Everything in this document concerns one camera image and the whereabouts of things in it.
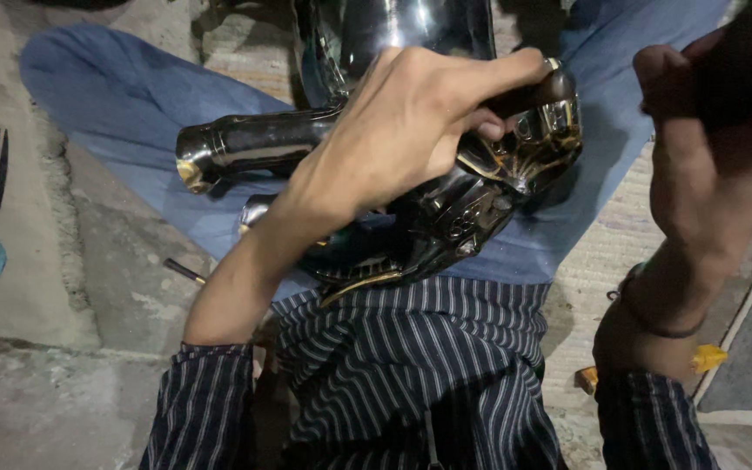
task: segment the person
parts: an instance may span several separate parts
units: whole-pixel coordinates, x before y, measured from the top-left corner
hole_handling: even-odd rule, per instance
[[[32,39],[21,68],[37,103],[168,221],[224,255],[162,378],[141,467],[254,465],[250,340],[270,305],[278,358],[301,407],[284,467],[565,467],[541,400],[539,308],[653,121],[652,209],[667,238],[629,273],[595,338],[603,452],[611,468],[715,468],[679,380],[705,309],[752,233],[752,165],[719,167],[728,156],[752,158],[752,123],[706,135],[692,113],[692,60],[715,36],[676,48],[712,30],[724,7],[577,2],[561,57],[579,82],[588,128],[570,180],[557,185],[567,194],[554,188],[545,207],[440,276],[353,291],[323,309],[318,290],[287,278],[303,250],[444,174],[463,131],[497,124],[478,103],[547,73],[538,51],[477,62],[388,49],[289,181],[254,175],[248,192],[238,186],[211,200],[181,188],[178,129],[283,104],[105,28]],[[234,244],[228,214],[258,187],[281,195]]]

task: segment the blue jeans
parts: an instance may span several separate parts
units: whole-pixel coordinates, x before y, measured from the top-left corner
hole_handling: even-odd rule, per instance
[[[561,32],[561,59],[577,79],[584,152],[536,210],[518,214],[475,258],[444,274],[504,283],[547,283],[588,229],[653,132],[632,57],[650,44],[683,48],[711,30],[728,0],[579,0]],[[233,79],[92,24],[37,34],[20,59],[36,102],[164,219],[217,259],[239,238],[245,200],[285,180],[246,175],[223,198],[194,196],[175,169],[182,127],[226,114],[292,107]],[[275,299],[317,283],[294,273]]]

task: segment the navy striped fabric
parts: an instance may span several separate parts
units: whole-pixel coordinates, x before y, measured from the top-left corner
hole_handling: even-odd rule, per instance
[[[541,401],[548,288],[438,277],[353,292],[325,309],[316,291],[272,305],[278,358],[301,407],[283,467],[425,468],[433,441],[445,468],[565,468]],[[142,468],[253,467],[251,354],[182,346],[162,379]],[[621,405],[601,420],[607,463],[714,466],[680,385],[653,380],[600,387],[601,414],[606,402]],[[670,398],[636,398],[653,393]]]

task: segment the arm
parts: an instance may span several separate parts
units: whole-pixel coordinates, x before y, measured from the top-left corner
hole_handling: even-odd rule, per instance
[[[247,342],[283,276],[307,247],[357,213],[448,172],[467,130],[499,139],[503,122],[479,103],[548,72],[536,49],[492,61],[421,48],[383,51],[328,138],[197,296],[181,352],[161,382],[141,467],[252,467]]]
[[[666,241],[627,278],[594,339],[609,467],[717,467],[680,380],[752,236],[752,116],[713,134],[695,117],[694,61],[720,37],[635,58],[657,131],[651,206]]]

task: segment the leg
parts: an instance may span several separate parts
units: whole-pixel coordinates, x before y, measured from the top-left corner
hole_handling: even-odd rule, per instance
[[[292,107],[137,37],[93,24],[55,28],[31,39],[20,70],[36,102],[71,140],[217,259],[238,238],[236,219],[245,200],[285,185],[257,172],[223,198],[187,191],[175,169],[182,127]],[[284,282],[276,299],[314,287],[303,278]]]
[[[677,49],[713,29],[728,0],[578,0],[561,33],[561,59],[577,79],[584,151],[530,215],[517,214],[476,258],[446,273],[504,283],[547,283],[611,198],[654,131],[639,111],[634,54]]]

